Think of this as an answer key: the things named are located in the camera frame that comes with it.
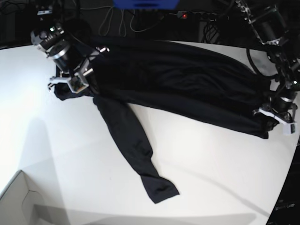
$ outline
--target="white table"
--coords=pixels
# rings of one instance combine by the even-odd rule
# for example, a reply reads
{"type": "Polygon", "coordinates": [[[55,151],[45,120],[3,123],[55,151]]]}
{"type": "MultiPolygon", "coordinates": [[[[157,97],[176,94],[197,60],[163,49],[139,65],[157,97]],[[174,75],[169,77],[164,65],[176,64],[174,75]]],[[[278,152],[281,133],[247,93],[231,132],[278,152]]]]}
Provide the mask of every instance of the white table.
{"type": "MultiPolygon", "coordinates": [[[[187,44],[250,66],[245,49],[187,44]]],[[[274,74],[265,53],[251,53],[262,73],[274,74]]],[[[92,98],[62,102],[48,92],[53,62],[27,46],[1,50],[0,68],[0,190],[22,169],[29,188],[50,206],[56,224],[266,224],[298,134],[284,136],[279,125],[263,140],[132,105],[153,147],[153,163],[180,192],[154,204],[92,98]]]]}

